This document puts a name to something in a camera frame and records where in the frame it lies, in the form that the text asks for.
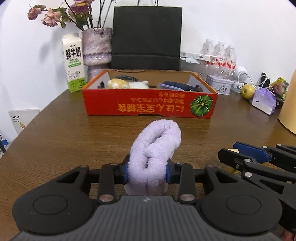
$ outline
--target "beige lamp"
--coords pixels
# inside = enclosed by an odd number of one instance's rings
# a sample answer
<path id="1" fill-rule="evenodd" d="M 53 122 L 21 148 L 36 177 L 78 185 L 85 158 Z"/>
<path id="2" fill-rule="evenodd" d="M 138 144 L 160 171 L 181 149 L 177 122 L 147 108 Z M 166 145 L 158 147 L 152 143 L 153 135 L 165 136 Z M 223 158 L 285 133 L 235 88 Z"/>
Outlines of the beige lamp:
<path id="1" fill-rule="evenodd" d="M 292 76 L 287 96 L 279 115 L 279 121 L 288 130 L 296 134 L 296 70 Z"/>

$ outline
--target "open box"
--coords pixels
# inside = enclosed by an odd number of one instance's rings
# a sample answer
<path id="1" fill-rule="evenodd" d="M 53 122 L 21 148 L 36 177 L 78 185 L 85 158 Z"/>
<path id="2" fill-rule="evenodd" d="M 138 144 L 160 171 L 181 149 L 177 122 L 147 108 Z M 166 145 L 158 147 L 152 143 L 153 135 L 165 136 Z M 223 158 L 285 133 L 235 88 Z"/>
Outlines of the open box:
<path id="1" fill-rule="evenodd" d="M 107 82 L 119 75 L 139 81 L 148 80 L 147 89 L 105 89 Z M 203 92 L 156 88 L 164 81 L 199 85 Z M 194 73 L 165 70 L 104 70 L 82 89 L 88 115 L 161 115 L 163 117 L 210 118 L 218 94 Z"/>

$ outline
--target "green label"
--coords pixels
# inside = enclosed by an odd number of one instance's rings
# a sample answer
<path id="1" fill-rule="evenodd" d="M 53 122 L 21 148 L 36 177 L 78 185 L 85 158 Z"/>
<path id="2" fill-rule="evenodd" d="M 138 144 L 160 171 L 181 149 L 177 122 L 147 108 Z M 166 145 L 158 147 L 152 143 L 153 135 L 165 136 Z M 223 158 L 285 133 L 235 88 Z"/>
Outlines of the green label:
<path id="1" fill-rule="evenodd" d="M 68 88 L 71 93 L 74 93 L 78 90 L 81 90 L 85 84 L 85 78 L 75 79 L 68 82 Z"/>
<path id="2" fill-rule="evenodd" d="M 79 65 L 81 65 L 81 62 L 70 64 L 68 67 L 72 68 L 72 67 L 76 67 L 76 66 L 79 66 Z"/>

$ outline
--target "yellow and white plush toy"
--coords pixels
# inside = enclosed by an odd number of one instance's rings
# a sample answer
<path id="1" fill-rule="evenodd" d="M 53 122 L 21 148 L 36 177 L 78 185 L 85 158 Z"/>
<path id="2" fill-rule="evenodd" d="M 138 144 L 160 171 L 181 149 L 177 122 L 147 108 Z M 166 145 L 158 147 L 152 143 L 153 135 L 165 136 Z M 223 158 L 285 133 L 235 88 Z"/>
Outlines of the yellow and white plush toy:
<path id="1" fill-rule="evenodd" d="M 108 81 L 108 89 L 149 89 L 147 80 L 127 82 L 122 79 L 111 79 Z"/>

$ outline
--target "black paper bag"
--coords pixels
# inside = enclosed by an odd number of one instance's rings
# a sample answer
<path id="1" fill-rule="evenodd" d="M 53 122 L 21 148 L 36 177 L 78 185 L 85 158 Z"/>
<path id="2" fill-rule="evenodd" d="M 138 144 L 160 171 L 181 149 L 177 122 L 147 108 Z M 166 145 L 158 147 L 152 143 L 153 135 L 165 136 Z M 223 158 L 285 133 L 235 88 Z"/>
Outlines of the black paper bag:
<path id="1" fill-rule="evenodd" d="M 181 7 L 115 7 L 113 69 L 179 70 Z"/>

